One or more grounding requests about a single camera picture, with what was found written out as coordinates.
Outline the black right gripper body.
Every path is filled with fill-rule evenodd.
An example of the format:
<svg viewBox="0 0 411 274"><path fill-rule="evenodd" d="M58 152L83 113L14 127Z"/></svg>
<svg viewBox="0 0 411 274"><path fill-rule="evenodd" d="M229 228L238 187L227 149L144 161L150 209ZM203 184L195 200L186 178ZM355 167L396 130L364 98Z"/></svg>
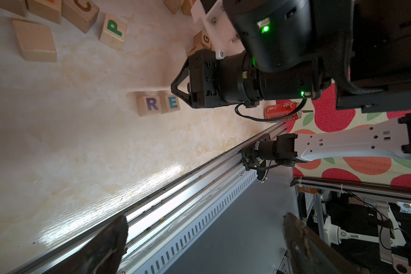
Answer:
<svg viewBox="0 0 411 274"><path fill-rule="evenodd" d="M218 60L215 52L199 50L187 58L187 68L192 108L259 105L259 72L246 52Z"/></svg>

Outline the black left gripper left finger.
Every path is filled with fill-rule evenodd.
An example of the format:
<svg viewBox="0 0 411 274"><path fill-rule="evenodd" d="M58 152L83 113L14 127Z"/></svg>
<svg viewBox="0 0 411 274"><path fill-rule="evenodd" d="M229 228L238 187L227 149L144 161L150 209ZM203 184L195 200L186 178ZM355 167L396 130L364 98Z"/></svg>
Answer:
<svg viewBox="0 0 411 274"><path fill-rule="evenodd" d="M115 218L77 253L47 274L116 274L124 255L128 234L127 219Z"/></svg>

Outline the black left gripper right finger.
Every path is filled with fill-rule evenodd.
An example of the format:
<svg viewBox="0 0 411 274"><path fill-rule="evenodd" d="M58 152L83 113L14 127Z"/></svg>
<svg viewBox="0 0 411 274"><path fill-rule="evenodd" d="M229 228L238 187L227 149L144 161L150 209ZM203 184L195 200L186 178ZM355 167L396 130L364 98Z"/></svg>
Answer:
<svg viewBox="0 0 411 274"><path fill-rule="evenodd" d="M328 246L292 213L283 220L290 267L294 274L358 274L358 269Z"/></svg>

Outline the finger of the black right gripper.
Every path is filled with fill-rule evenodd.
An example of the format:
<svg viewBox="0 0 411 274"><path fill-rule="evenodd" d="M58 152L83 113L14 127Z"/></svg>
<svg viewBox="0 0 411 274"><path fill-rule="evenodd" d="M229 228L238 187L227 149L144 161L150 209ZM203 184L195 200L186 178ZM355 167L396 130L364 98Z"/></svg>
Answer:
<svg viewBox="0 0 411 274"><path fill-rule="evenodd" d="M187 92L181 91L179 89L179 85L189 77L189 60L187 59L180 71L180 73L175 77L173 82L171 83L171 93L177 96L179 99L184 101L188 106L191 108L194 107L192 101L192 92L190 89L190 83L187 83Z"/></svg>

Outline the wooden block teal E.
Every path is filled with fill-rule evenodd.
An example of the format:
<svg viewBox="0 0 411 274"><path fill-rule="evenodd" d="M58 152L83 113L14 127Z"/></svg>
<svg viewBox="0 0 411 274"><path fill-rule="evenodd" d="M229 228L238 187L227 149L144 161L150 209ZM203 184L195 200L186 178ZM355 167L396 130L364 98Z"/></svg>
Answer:
<svg viewBox="0 0 411 274"><path fill-rule="evenodd" d="M180 110L180 103L177 96L170 94L161 94L159 95L161 101L161 113L173 113Z"/></svg>

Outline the wooden block purple R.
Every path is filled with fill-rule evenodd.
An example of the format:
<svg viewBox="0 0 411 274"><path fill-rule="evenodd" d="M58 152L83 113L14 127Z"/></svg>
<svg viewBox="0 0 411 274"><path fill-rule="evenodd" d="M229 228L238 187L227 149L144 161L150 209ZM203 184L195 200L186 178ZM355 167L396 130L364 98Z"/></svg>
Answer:
<svg viewBox="0 0 411 274"><path fill-rule="evenodd" d="M157 96L139 96L137 98L139 116L161 114L161 101Z"/></svg>

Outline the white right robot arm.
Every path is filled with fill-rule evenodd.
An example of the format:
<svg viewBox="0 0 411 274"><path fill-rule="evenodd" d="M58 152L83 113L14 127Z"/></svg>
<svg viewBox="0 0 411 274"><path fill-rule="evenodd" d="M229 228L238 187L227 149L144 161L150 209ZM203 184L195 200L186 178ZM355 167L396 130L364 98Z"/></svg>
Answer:
<svg viewBox="0 0 411 274"><path fill-rule="evenodd" d="M258 140L242 150L247 170L323 158L411 161L411 1L224 1L223 9L244 50L187 58L171 92L190 107L300 99L301 110L334 86L339 110L406 111L366 128Z"/></svg>

